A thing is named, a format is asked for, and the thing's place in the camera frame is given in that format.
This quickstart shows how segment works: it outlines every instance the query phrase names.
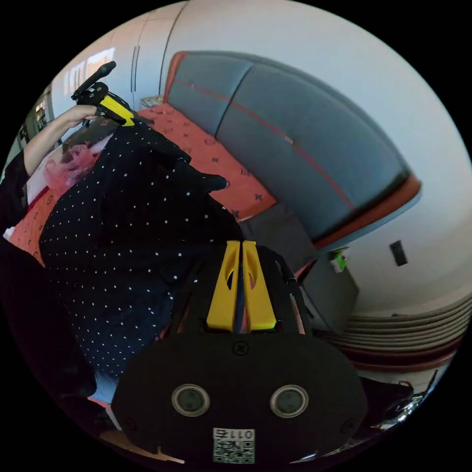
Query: qr code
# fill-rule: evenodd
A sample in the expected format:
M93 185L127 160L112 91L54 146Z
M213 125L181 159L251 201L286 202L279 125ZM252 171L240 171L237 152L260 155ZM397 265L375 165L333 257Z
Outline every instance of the qr code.
M254 446L254 430L215 428L213 461L226 464L253 464Z

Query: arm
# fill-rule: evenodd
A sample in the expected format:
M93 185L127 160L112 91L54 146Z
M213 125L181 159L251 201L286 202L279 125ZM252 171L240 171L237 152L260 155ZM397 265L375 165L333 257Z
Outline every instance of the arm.
M96 108L77 105L63 113L40 133L38 133L23 150L25 169L29 176L38 168L44 156L70 128L77 126L83 119L95 118Z
M5 169L0 183L0 234L15 226L28 210L25 185L54 143L84 119L95 118L96 108L77 105L49 123Z

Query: white wall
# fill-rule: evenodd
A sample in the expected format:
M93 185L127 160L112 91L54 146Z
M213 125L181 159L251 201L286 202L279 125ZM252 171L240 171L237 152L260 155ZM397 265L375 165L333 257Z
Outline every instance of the white wall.
M101 81L132 108L140 110L141 98L159 93L167 38L176 16L185 4L185 1L180 1L144 13L109 31L81 51L52 81L51 101L54 116L57 117L72 107L75 102L70 96L78 84L111 60L116 61L117 67ZM130 88L133 73L136 73L134 92ZM62 139L65 140L77 129L79 127L67 131Z
M357 312L415 311L416 305L439 297L453 301L468 290L471 162L438 97L392 49L362 28L302 3L191 0L170 36L164 71L180 50L247 52L318 77L376 120L423 181L415 207L352 244ZM409 259L402 267L388 249L399 239Z

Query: screw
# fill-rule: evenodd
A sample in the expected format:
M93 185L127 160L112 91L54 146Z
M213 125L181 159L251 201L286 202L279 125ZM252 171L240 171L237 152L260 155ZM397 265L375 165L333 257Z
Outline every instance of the screw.
M242 341L238 341L233 345L233 352L236 355L246 355L249 352L249 346Z

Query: red piping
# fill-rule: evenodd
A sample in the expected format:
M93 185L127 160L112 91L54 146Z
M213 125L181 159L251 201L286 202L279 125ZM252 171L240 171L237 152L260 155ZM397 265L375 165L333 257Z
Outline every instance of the red piping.
M27 213L29 213L33 207L36 205L37 201L49 190L49 187L44 187L36 197L34 197L33 201L29 204Z
M190 82L185 82L182 80L174 79L174 82L178 82L179 84L185 85L187 87L192 87L196 90L199 90L202 93L206 93L207 95L211 95L213 97L219 98L220 100L224 100L225 102L228 102L230 106L233 106L237 108L238 110L241 110L242 112L246 113L248 116L251 118L257 120L260 124L264 125L266 128L270 129L274 134L277 136L280 136L281 138L284 138L286 140L291 139L280 129L276 128L274 125L270 124L268 121L264 120L261 118L259 115L255 114L253 111L247 109L243 105L236 103L234 100L229 100L226 97L223 97L212 90L209 90L207 88L202 88L199 87L195 84L191 84ZM305 151L303 150L299 145L296 143L292 142L292 146L294 149L305 159L305 161L315 169L325 180L326 182L332 187L332 189L339 195L339 197L346 203L346 205L349 208L354 208L353 203L351 200L346 196L346 194L342 191L342 189L339 187L339 185L326 173L326 171Z

